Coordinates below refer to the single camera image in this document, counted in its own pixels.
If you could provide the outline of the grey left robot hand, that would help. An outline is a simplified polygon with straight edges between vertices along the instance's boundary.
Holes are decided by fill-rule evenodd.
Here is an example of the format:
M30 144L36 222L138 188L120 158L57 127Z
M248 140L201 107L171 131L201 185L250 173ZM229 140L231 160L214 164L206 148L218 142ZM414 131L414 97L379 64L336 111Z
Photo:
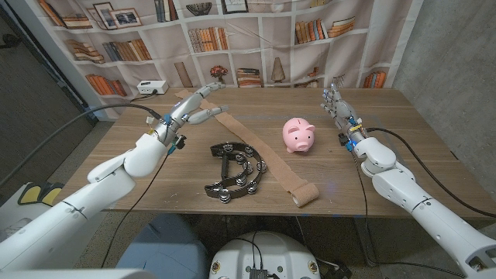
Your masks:
M228 105L214 107L211 109L207 108L201 110L200 112L195 112L200 108L202 101L213 91L218 91L219 89L223 89L225 87L226 85L221 82L213 82L199 88L192 95L184 97L171 109L168 114L169 118L164 117L157 123L151 133L151 136L155 137L163 145L168 146L177 135L177 131L185 123L192 125L201 124L215 115L226 112L229 109Z

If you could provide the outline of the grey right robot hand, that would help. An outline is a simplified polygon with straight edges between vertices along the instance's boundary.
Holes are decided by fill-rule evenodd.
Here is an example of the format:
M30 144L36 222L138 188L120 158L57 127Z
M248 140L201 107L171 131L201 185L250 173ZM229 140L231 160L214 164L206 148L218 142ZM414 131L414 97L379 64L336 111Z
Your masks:
M356 114L354 108L342 99L339 89L334 83L331 83L330 89L323 91L322 97L324 102L321 107L329 113L335 121L336 127L341 131L342 135L339 136L339 140L342 145L349 143L351 146L355 146L367 138L361 118Z

